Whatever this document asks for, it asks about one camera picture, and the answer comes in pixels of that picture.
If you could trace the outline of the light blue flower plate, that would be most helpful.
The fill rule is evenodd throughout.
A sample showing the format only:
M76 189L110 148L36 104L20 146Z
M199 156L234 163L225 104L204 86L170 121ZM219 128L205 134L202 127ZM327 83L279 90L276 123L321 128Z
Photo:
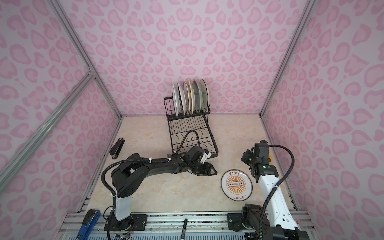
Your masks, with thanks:
M195 111L197 113L200 113L202 110L202 96L201 96L201 89L197 81L193 81L193 89L194 89L194 95L195 95Z

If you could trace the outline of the cat pumpkin star plate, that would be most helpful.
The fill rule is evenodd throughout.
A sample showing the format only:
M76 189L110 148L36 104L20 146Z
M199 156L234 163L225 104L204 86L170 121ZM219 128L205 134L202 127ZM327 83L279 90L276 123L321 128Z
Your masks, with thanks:
M190 105L190 115L194 113L194 96L192 93L192 84L190 79L186 80L187 84L187 92L188 92L188 98L189 98L189 105Z

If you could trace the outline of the orange sunburst plate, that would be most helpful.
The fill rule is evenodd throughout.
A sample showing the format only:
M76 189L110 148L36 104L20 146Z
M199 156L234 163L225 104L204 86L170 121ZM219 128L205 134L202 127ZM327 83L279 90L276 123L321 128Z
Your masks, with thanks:
M253 192L253 184L247 174L240 170L228 170L221 178L221 189L227 198L242 202Z
M187 113L186 113L186 115L189 115L190 114L190 105L189 105L189 98L188 98L186 81L183 83L183 90L184 90L185 97L186 97L186 102L187 102L186 103L186 105L187 105Z

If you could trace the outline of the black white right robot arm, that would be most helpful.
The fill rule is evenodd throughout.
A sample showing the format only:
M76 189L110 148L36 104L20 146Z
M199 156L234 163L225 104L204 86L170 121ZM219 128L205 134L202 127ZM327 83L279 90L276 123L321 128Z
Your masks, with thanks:
M281 178L276 167L270 164L270 148L283 149L291 157L291 164ZM254 228L257 240L308 240L308 233L298 227L281 190L281 184L295 166L293 153L284 146L269 145L261 140L243 153L241 161L250 167L251 175L265 197L261 206L246 204L242 208L242 224Z

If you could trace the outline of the white floral speckled plate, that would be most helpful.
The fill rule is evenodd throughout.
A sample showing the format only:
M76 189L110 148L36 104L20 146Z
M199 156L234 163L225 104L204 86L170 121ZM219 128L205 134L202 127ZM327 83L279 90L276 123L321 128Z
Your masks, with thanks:
M204 80L200 80L199 84L202 91L202 111L207 112L209 108L209 102L210 102L209 89Z

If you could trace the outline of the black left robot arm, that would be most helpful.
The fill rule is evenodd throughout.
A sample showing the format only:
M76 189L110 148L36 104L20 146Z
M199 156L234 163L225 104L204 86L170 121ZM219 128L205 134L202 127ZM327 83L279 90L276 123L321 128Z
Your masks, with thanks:
M202 148L197 131L190 130L181 145L166 158L143 158L132 154L107 166L101 173L101 182L112 194L113 204L104 231L134 229L136 222L131 211L131 196L147 177L185 172L196 176L216 176L217 170L207 162L211 155Z

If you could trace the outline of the green-rim lettered white plate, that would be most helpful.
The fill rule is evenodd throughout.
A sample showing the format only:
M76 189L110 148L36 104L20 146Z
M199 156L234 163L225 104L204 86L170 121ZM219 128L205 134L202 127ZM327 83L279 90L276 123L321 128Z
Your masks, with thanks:
M182 85L180 83L178 83L178 89L179 89L179 96L180 96L180 100L181 100L183 115L185 116L187 113L187 105L186 105L187 102L186 102L184 90L183 90Z

